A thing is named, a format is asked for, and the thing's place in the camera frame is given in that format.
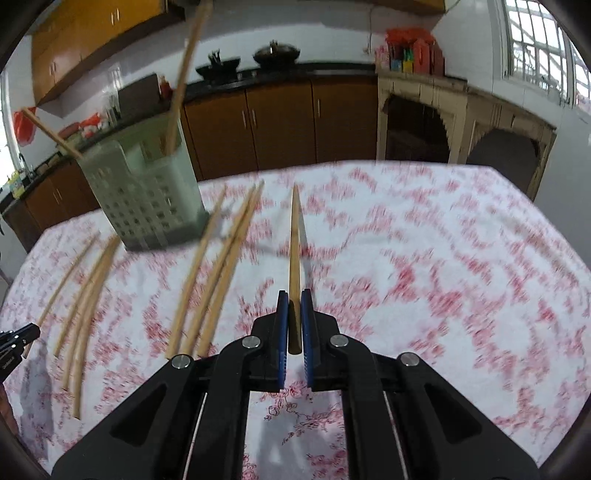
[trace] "black clamp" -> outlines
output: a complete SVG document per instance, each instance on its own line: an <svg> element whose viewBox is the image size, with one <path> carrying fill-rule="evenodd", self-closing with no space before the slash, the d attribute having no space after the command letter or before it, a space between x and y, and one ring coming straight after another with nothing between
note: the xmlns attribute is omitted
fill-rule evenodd
<svg viewBox="0 0 591 480"><path fill-rule="evenodd" d="M0 332L0 383L4 383L8 375L22 362L25 347L37 340L40 330L34 323L29 323L16 332Z"/></svg>
<svg viewBox="0 0 591 480"><path fill-rule="evenodd" d="M56 480L236 480L251 391L285 382L289 299L208 358L177 355L56 463ZM414 353L389 358L301 295L313 391L341 390L349 478L537 480L534 461Z"/></svg>
<svg viewBox="0 0 591 480"><path fill-rule="evenodd" d="M301 296L308 386L341 390L349 477L537 479L531 457L415 353L372 353Z"/></svg>

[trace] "red bag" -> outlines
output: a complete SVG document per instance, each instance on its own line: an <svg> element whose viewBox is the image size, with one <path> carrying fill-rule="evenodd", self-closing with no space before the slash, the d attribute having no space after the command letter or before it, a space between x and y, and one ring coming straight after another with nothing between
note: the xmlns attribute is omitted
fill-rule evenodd
<svg viewBox="0 0 591 480"><path fill-rule="evenodd" d="M29 107L29 111L35 114L37 107ZM30 144L35 137L37 127L19 110L12 114L12 123L14 124L14 134L17 137L19 146L24 147Z"/></svg>

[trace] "kitchen counter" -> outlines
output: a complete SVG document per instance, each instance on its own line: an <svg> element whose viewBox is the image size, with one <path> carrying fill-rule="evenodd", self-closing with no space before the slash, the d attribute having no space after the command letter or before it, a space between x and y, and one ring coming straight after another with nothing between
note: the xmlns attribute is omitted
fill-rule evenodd
<svg viewBox="0 0 591 480"><path fill-rule="evenodd" d="M296 63L292 68L286 70L264 70L260 68L238 71L238 79L230 83L221 83L219 85L211 84L205 80L187 84L184 103L194 102L195 100L206 98L218 93L228 93L236 90L243 90L256 86L268 85L270 83L292 82L298 80L307 80L324 77L351 77L366 76L375 77L375 65L373 63L351 63L351 62L309 62ZM85 140L78 146L78 150L84 152L90 147L96 145L111 135L124 130L138 122L167 112L170 109L170 101L162 101L155 107L143 111L141 114L130 116L119 121L113 128L96 133L94 136ZM25 192L18 200L22 200L31 193L52 172L56 171L62 165L71 161L69 155L61 155L61 161L49 167L43 174L35 177L32 182L25 187ZM0 215L4 215L16 204L12 194L9 194L0 202Z"/></svg>

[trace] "wooden chopstick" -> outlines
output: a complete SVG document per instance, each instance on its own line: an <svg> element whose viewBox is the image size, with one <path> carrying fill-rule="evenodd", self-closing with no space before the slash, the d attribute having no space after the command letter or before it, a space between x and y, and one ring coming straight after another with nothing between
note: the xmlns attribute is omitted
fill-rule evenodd
<svg viewBox="0 0 591 480"><path fill-rule="evenodd" d="M212 0L202 0L199 6L195 10L195 18L191 26L191 33L189 35L189 41L187 48L185 49L183 61L181 67L178 70L177 88L173 93L173 100L170 105L170 113L168 117L168 125L166 129L166 143L164 147L165 155L172 155L174 152L174 143L177 139L178 130L178 117L180 115L180 109L183 106L185 89L187 87L187 73L189 72L189 66L195 47L201 37L201 31L207 19L211 16L213 11Z"/></svg>
<svg viewBox="0 0 591 480"><path fill-rule="evenodd" d="M76 322L75 326L74 326L74 332L72 334L72 341L70 343L70 350L68 351L68 356L66 358L66 366L64 368L63 374L62 374L62 379L61 379L61 386L62 388L64 388L64 390L68 390L68 384L70 381L70 372L72 371L72 365L74 362L74 357L76 354L76 347L78 345L78 337L80 335L80 329L82 328L83 325L83 319L86 315L86 310L89 308L89 304L90 301L92 299L92 293L96 290L95 289L95 285L97 283L98 278L101 275L101 272L105 269L105 266L110 266L110 264L107 264L108 258L111 257L111 251L116 250L117 246L119 245L119 237L117 236L112 236L109 239L109 242L107 243L107 246L105 247L105 249L103 250L103 252L100 255L100 258L96 261L95 266L92 269L92 272L90 273L90 276L88 277L88 280L86 281L86 284L84 285L84 287L81 289L80 293L79 293L79 297L81 297L81 299L83 299L82 302L82 314L80 315L80 319ZM74 315L72 316L72 318L74 318L76 316L77 310L74 310Z"/></svg>
<svg viewBox="0 0 591 480"><path fill-rule="evenodd" d="M301 353L300 294L300 192L294 183L291 197L290 309L288 316L288 351L292 355Z"/></svg>
<svg viewBox="0 0 591 480"><path fill-rule="evenodd" d="M70 325L72 324L72 320L74 319L74 317L76 316L76 313L78 312L78 307L80 306L80 302L84 298L85 292L88 289L89 284L92 283L92 279L96 275L96 272L98 271L98 269L99 269L99 267L101 265L102 259L106 255L106 252L107 252L107 249L109 248L109 245L116 238L117 237L115 235L109 238L109 240L107 241L106 246L104 247L102 253L100 254L100 257L98 258L98 260L93 265L92 270L90 271L90 275L88 276L88 278L86 279L86 281L82 285L80 291L78 292L78 295L76 296L76 299L75 299L74 303L70 307L70 311L68 312L68 316L66 317L66 321L61 326L60 337L58 338L56 348L55 348L55 350L53 352L53 354L55 356L59 356L60 355L61 347L63 346L64 341L66 340L66 336L68 334L68 331L70 330Z"/></svg>
<svg viewBox="0 0 591 480"><path fill-rule="evenodd" d="M28 108L23 108L22 113L26 116L31 122L33 122L36 126L39 127L49 138L51 138L54 142L56 142L61 148L66 150L72 157L76 160L80 160L82 158L82 154L76 150L74 147L69 145L65 142L62 137L57 135L51 128L49 128L46 124L44 124L38 117L35 116L33 112L31 112Z"/></svg>
<svg viewBox="0 0 591 480"><path fill-rule="evenodd" d="M255 186L253 185L251 189L248 191L246 198L242 202L242 206L240 207L240 211L236 215L234 219L234 223L232 224L232 229L230 230L230 234L226 241L223 244L222 250L220 251L219 255L216 258L216 262L213 265L213 269L207 278L207 283L205 284L205 289L203 290L203 294L199 299L199 306L193 315L193 319L191 320L191 326L189 331L187 332L187 337L183 342L183 346L181 348L181 353L185 355L191 355L193 353L193 348L195 346L195 340L197 340L197 335L199 334L199 329L201 328L201 323L203 322L203 318L205 317L205 312L207 311L207 307L209 305L209 301L212 298L213 292L215 291L217 281L219 276L222 272L222 267L226 261L226 257L230 251L230 247L232 246L236 234L238 233L238 228L242 223L242 219L246 215L246 210L248 209L248 205L252 199L252 195L254 194Z"/></svg>
<svg viewBox="0 0 591 480"><path fill-rule="evenodd" d="M78 265L80 265L80 262L82 262L82 259L86 256L86 254L88 253L88 250L90 250L90 247L92 247L92 245L95 243L95 241L98 237L99 237L98 233L96 235L94 235L90 239L88 244L84 247L82 252L72 262L72 265L70 266L70 268L66 272L66 275L64 276L64 278L61 279L60 284L57 286L55 292L53 292L53 295L49 299L49 302L47 303L45 310L43 310L43 313L41 314L41 317L39 318L39 321L37 322L37 326L39 328L41 328L43 323L45 322L45 318L49 314L49 311L51 310L51 307L53 307L53 304L56 302L57 296L60 294L61 289L64 287L64 285L66 284L66 282L68 281L68 279L70 278L70 276L72 275L72 273L74 272L76 267L78 267ZM24 358L28 357L29 351L31 350L32 345L33 345L32 343L29 343L29 345L27 345L25 347L25 351L22 354Z"/></svg>
<svg viewBox="0 0 591 480"><path fill-rule="evenodd" d="M183 284L183 292L181 294L181 299L178 303L177 311L174 315L173 326L170 331L170 337L168 339L168 347L166 349L166 358L171 359L174 357L178 352L178 345L181 339L181 333L183 331L183 325L185 321L185 317L187 316L187 308L189 307L189 300L191 299L191 294L193 293L193 289L195 286L195 279L197 278L197 272L199 271L199 267L201 267L201 263L203 261L203 257L205 256L205 252L207 250L207 246L209 241L213 235L213 231L217 225L219 217L222 213L222 203L226 196L226 186L224 185L222 192L220 193L215 207L213 208L213 212L209 218L207 223L207 228L205 229L205 233L201 239L201 243L193 257L193 263L191 264L191 270Z"/></svg>
<svg viewBox="0 0 591 480"><path fill-rule="evenodd" d="M211 345L213 336L216 333L217 322L220 318L223 302L226 298L226 294L228 293L232 277L234 276L236 264L238 263L238 259L240 258L242 244L246 239L246 234L248 233L248 228L250 227L251 220L255 212L255 208L259 203L259 200L261 199L263 186L264 182L262 181L256 189L256 192L248 206L248 210L246 211L246 215L244 216L244 220L242 221L238 233L236 235L236 240L232 244L232 249L230 251L230 254L228 255L228 260L226 261L226 265L224 266L222 276L219 280L219 284L217 285L216 297L213 299L211 308L209 309L207 322L205 324L205 327L203 328L203 333L201 334L201 338L199 340L199 345L197 347L198 356L205 357L209 353L209 346Z"/></svg>
<svg viewBox="0 0 591 480"><path fill-rule="evenodd" d="M90 289L88 303L84 309L83 315L80 317L79 323L82 325L82 331L80 332L78 347L78 356L76 358L76 367L74 369L74 412L73 417L80 420L80 403L82 401L82 375L84 373L84 364L86 362L86 349L88 347L88 340L90 337L90 327L92 326L92 319L95 315L96 305L99 302L100 293L105 284L105 280L109 275L111 264L113 263L113 257L117 252L119 246L119 238L113 242L112 248L109 250L105 258L105 262L100 270L100 273L96 276L96 282Z"/></svg>

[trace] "pink floral pattern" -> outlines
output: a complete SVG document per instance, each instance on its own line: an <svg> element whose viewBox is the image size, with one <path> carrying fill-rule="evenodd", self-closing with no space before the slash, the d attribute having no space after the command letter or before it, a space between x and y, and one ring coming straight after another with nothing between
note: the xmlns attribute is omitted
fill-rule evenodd
<svg viewBox="0 0 591 480"><path fill-rule="evenodd" d="M232 216L265 180L210 353L246 335L288 289L291 186L300 187L302 286L342 332L373 351L416 351L538 463L590 391L591 274L515 187L489 168L346 162L204 182L211 209L225 182L223 223L197 276L190 317ZM112 229L101 211L44 232L9 292L0 328L36 322L85 242ZM61 389L61 324L100 248L59 295L41 339L5 382L20 435L41 464L56 460L164 363L196 244L116 254L93 320L82 419ZM286 389L252 394L244 480L346 479L338 392L313 394L302 357Z"/></svg>

